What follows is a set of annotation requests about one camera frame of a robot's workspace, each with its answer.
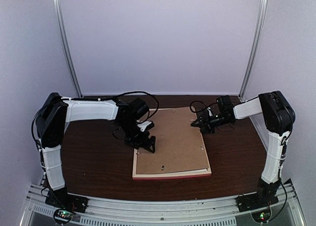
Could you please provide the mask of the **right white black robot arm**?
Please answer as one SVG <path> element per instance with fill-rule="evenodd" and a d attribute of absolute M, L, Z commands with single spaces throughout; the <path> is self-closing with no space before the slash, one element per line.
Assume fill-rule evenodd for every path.
<path fill-rule="evenodd" d="M 253 203 L 263 207 L 281 184 L 281 171 L 286 158 L 287 142 L 293 131 L 295 112 L 279 90 L 261 93 L 237 105 L 233 105 L 229 95 L 223 95 L 216 99 L 215 104 L 218 114 L 213 114 L 211 105 L 206 105 L 197 111 L 199 116 L 191 122 L 191 126 L 199 128 L 202 133 L 212 133 L 218 126 L 263 115 L 269 134 L 269 146 L 265 167 L 258 182 L 258 192 L 253 196 Z"/>

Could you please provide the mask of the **landscape photo print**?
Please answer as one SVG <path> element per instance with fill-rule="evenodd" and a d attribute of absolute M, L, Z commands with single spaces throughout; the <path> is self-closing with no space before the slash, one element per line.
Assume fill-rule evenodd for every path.
<path fill-rule="evenodd" d="M 185 174 L 195 175 L 196 173 L 204 173 L 204 172 L 208 172 L 208 168 L 191 170 L 191 171 L 183 171 L 183 172 L 163 173 L 163 174 L 164 175 L 185 175 Z"/>

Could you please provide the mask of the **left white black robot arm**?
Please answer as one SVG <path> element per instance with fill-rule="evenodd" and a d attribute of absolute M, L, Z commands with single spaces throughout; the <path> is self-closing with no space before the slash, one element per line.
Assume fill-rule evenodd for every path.
<path fill-rule="evenodd" d="M 123 130 L 123 141 L 127 146 L 155 153 L 156 137 L 149 132 L 154 123 L 149 119 L 142 120 L 149 112 L 148 105 L 140 98 L 125 102 L 120 96 L 71 98 L 52 92 L 35 114 L 31 124 L 31 133 L 40 153 L 42 168 L 50 189 L 54 191 L 52 201 L 60 208 L 67 208 L 71 204 L 70 195 L 62 190 L 66 183 L 61 160 L 64 134 L 70 123 L 113 121 Z"/>

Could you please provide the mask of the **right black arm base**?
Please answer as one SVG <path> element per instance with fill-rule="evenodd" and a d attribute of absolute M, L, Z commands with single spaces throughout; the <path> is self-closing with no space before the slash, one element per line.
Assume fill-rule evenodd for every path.
<path fill-rule="evenodd" d="M 240 195 L 236 198 L 239 212 L 252 211 L 278 203 L 277 189 L 279 187 L 280 180 L 274 183 L 266 183 L 259 179 L 255 193 Z"/>

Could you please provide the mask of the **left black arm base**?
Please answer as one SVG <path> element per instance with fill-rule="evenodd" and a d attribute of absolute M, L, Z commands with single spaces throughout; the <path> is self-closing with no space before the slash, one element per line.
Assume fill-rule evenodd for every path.
<path fill-rule="evenodd" d="M 48 180 L 44 181 L 43 186 L 48 189 L 47 196 L 45 197 L 45 204 L 62 208 L 70 212 L 85 213 L 88 205 L 88 198 L 69 194 L 66 186 L 59 190 L 52 190 Z"/>

